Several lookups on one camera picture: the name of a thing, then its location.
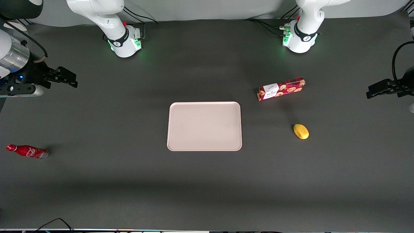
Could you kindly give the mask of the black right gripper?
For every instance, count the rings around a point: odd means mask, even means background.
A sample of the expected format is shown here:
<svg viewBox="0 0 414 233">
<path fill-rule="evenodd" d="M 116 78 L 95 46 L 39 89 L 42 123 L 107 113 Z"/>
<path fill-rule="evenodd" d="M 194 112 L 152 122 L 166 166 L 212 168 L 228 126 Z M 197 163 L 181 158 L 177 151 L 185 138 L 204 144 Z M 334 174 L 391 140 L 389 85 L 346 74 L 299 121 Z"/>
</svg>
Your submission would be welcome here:
<svg viewBox="0 0 414 233">
<path fill-rule="evenodd" d="M 50 68 L 48 72 L 47 66 L 28 62 L 20 70 L 9 72 L 1 78 L 0 96 L 42 96 L 45 89 L 50 88 L 50 83 L 44 79 L 47 73 L 53 82 L 78 87 L 76 75 L 72 75 L 68 69 L 59 66 Z"/>
</svg>

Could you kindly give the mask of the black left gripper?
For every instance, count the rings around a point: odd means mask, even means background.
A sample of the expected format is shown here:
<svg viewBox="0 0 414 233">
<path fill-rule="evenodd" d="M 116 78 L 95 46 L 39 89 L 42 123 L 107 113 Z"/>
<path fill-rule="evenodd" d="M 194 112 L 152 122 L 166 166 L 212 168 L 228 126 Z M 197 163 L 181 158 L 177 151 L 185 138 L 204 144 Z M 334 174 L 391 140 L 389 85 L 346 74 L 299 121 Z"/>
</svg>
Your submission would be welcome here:
<svg viewBox="0 0 414 233">
<path fill-rule="evenodd" d="M 366 93 L 367 99 L 371 99 L 380 95 L 388 94 L 389 91 L 392 91 L 391 94 L 397 94 L 397 96 L 414 96 L 414 67 L 408 68 L 401 79 L 397 79 L 395 66 L 392 66 L 392 76 L 391 79 L 384 79 L 377 82 L 375 85 L 370 85 L 368 87 L 368 92 Z"/>
</svg>

